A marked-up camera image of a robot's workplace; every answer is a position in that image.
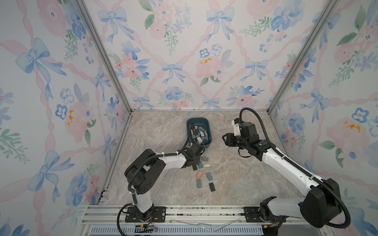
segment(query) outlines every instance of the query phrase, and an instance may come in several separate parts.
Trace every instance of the wall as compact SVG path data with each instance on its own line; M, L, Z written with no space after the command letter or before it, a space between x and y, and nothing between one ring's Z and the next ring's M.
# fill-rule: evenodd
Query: wall
M289 156L340 185L352 216L335 229L343 236L378 235L377 8L341 0L271 113Z
M75 235L126 112L69 0L1 1L0 29L0 235Z
M267 108L326 3L84 2L140 110Z

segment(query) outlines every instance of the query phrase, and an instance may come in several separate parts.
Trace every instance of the black mounting plate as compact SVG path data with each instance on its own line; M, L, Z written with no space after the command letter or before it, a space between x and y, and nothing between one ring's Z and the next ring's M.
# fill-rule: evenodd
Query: black mounting plate
M266 223L268 223L268 222L274 222L274 221L280 222L282 217L283 217L283 216L276 216L276 218L271 220L271 221L264 221L260 217L261 213L259 212L259 208L260 207L243 207L245 220L247 221L247 223L252 223L252 222L266 222Z
M154 206L153 210L152 210L152 215L153 215L152 222L158 222L158 223L164 222L165 221L165 215L166 215L165 214L166 209L167 209L166 207L155 207ZM142 222L141 219L142 218L138 214L136 207L132 206L132 207L127 208L125 222L141 223Z

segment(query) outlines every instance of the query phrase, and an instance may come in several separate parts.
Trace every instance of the blue flower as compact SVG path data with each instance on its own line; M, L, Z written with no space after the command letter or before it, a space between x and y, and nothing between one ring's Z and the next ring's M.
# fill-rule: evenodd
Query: blue flower
M73 101L75 100L69 88L62 88L62 91L60 92L60 97L63 99L63 103L66 105L68 103L73 103Z
M183 21L182 19L180 19L180 21L178 19L176 19L176 24L175 24L175 32L180 32L182 33L183 32L183 29L185 29L185 27L183 26Z
M219 44L214 44L214 45L211 46L210 52L211 52L211 54L214 54L214 56L218 57L220 55L220 51L222 51L222 47L219 46Z
M134 48L130 41L127 41L126 43L121 43L121 45L123 47L122 52L124 52L126 56L128 56L131 53L131 55L133 56L133 60L138 60L136 53L141 51L140 48Z
M64 5L64 9L66 11L65 16L68 24L72 26L74 34L81 40L81 37L86 35L87 31L81 22L81 18L77 13L75 6L71 1L69 1L66 5Z
M66 191L66 205L77 206L81 203L85 191L88 189L88 175L86 173L78 173L70 183Z
M3 105L3 102L8 103L8 104L13 104L13 100L11 100L12 97L13 97L12 92L3 94L3 89L0 87L0 106Z
M189 28L189 26L191 26L192 25L192 23L190 22L190 16L188 15L188 16L186 16L185 14L183 15L183 23L185 24L185 26L187 27L187 28Z
M201 58L204 58L204 57L210 56L210 53L209 53L208 49L205 48L204 50L200 50L200 55L201 55Z
M0 109L0 125L3 123L3 119L4 120L10 120L11 119L10 116L5 114L5 113L8 112L8 109L9 109L9 107L4 107L4 108Z
M305 119L299 113L294 113L289 120L289 126L294 134L300 136L305 130Z
M352 114L352 118L359 123L367 122L367 116L369 115L368 110L363 110L361 107L357 108L356 111Z
M373 56L374 52L371 52L369 56L363 56L362 62L357 63L357 67L361 67L361 72L364 71L365 68L371 69L372 66L370 63L373 63L377 58L377 55Z
M278 6L274 15L276 17L273 18L271 23L273 30L280 27L286 30L290 26L295 26L303 18L302 0L292 0L286 8Z
M166 91L164 91L164 94L166 95L166 98L168 100L180 100L184 97L183 90L177 86L174 87L168 87Z
M367 125L370 127L370 135L373 137L378 137L378 116L375 118L375 120L369 120Z
M66 114L67 114L67 106L66 105L61 105L61 104L58 104L56 106L56 111L55 111L55 115L57 117L60 117L62 120L64 120L66 118Z

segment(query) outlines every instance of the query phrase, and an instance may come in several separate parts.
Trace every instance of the wire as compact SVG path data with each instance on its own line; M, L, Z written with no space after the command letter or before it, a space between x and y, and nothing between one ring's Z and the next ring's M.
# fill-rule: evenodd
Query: wire
M268 137L268 133L266 132L266 129L265 129L265 126L262 122L262 119L260 118L259 114L254 111L253 109L251 108L248 108L248 107L245 107L243 109L241 109L240 111L240 114L239 114L239 120L240 120L240 123L243 122L242 120L242 114L243 114L243 111L245 110L248 110L250 112L252 112L256 117L257 119L259 120L260 122L260 125L261 125L261 128L262 128L262 131L264 133L264 136L265 136L265 139L267 140L269 146L280 156L282 157L285 161L289 162L291 165L293 165L294 167L296 167L297 169L299 169L301 172L303 172L305 175L307 175L308 177L312 177L312 174L310 174L308 171L306 171L305 169L303 169L301 166L299 166L297 163L295 163L294 161L292 161L291 159L289 159L288 157L284 156L284 154L282 154L280 151L278 151L272 144L272 142L270 141L269 137ZM337 196L337 194L330 188L328 187L327 184L325 184L323 181L319 180L318 178L316 178L315 176L312 178L315 182L317 182L318 184L320 184L322 187L324 187L326 189L327 192L329 192L333 198L340 204L340 207L341 209L343 210L344 212L344 215L345 215L345 221L344 223L342 224L333 224L333 223L327 223L328 226L330 227L333 227L333 228L347 228L349 225L350 225L350 222L351 222L351 219L350 219L350 213L347 209L347 207L345 206L345 204L342 202L342 200L339 198L339 196Z
M117 228L118 228L118 231L119 233L122 235L122 236L126 236L123 232L122 232L122 229L119 225L119 217L121 216L121 213L125 213L123 210L126 208L126 207L129 207L129 206L132 206L133 204L132 203L128 203L128 204L125 204L121 210L118 212L118 215L117 215Z

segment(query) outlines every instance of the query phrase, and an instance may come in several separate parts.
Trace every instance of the blue plastic bin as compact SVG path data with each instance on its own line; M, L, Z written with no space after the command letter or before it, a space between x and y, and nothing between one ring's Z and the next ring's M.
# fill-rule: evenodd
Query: blue plastic bin
M211 144L211 140L212 140L209 121L206 118L203 118L203 117L190 118L189 120L187 120L186 121L186 135L190 134L191 137L192 137L192 133L189 129L189 125L192 125L192 129L194 129L194 126L202 126L203 128L205 128L206 133L208 134L209 142L207 144L201 145L201 146L203 148L208 148L209 145Z

